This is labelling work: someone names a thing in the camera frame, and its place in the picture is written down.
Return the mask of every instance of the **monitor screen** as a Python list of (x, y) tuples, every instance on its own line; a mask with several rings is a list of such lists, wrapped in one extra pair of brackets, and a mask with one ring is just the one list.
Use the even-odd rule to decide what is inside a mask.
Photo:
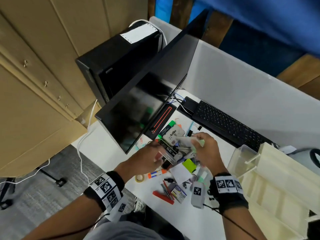
[(184, 81), (207, 14), (200, 13), (95, 115), (125, 153)]

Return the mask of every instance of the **black wristband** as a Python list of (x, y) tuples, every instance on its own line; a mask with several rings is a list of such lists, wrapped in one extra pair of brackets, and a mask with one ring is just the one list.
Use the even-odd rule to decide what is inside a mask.
[(97, 202), (102, 212), (110, 211), (123, 196), (125, 182), (115, 171), (110, 171), (96, 178), (83, 194)]
[(219, 173), (214, 176), (210, 181), (210, 194), (219, 202), (221, 214), (228, 209), (239, 206), (249, 208), (249, 204), (243, 196), (240, 182), (230, 173)]

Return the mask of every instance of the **person's right hand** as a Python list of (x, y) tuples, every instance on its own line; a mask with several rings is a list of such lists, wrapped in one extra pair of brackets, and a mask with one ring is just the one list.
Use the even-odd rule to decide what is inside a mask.
[(202, 165), (205, 165), (213, 176), (218, 173), (228, 172), (221, 159), (217, 141), (204, 132), (196, 133), (193, 136), (199, 140), (204, 140), (203, 147), (196, 140), (191, 141), (197, 150), (196, 155)]

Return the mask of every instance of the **hand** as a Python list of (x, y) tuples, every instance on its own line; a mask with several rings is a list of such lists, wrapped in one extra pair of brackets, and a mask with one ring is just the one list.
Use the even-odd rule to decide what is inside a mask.
[(134, 153), (127, 161), (120, 163), (114, 171), (122, 177), (124, 183), (135, 175), (153, 172), (163, 163), (159, 152), (164, 154), (166, 151), (156, 141), (152, 141)]
[(196, 140), (192, 140), (191, 143), (197, 150), (197, 158), (210, 170), (212, 175), (215, 176), (218, 173), (228, 172), (222, 162), (217, 141), (204, 132), (196, 133), (193, 136), (199, 140), (204, 140), (203, 147)]

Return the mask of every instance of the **keyboard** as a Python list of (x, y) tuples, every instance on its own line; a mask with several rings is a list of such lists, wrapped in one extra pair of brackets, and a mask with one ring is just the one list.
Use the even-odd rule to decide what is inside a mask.
[(192, 119), (238, 147), (247, 145), (258, 152), (262, 143), (267, 142), (272, 145), (272, 141), (266, 137), (204, 101), (200, 101)]

